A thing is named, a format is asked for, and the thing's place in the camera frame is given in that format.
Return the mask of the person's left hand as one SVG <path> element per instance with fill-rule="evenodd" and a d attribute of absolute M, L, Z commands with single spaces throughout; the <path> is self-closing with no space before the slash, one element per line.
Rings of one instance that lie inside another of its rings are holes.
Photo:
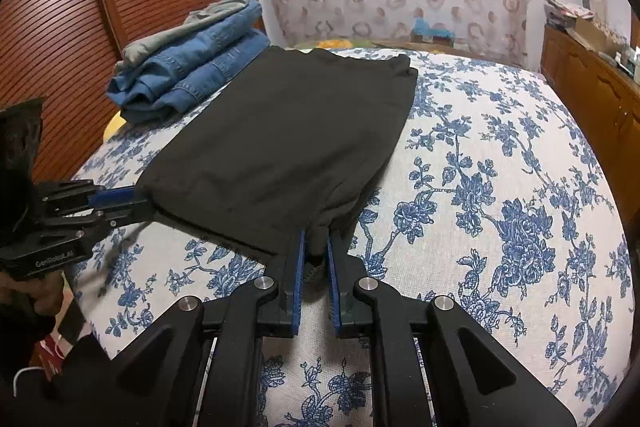
<path fill-rule="evenodd" d="M 49 272 L 41 279 L 16 281 L 8 273 L 1 273 L 1 303 L 9 305 L 17 296 L 25 296 L 32 302 L 35 312 L 41 315 L 58 314 L 64 300 L 64 277 L 61 271 Z"/>

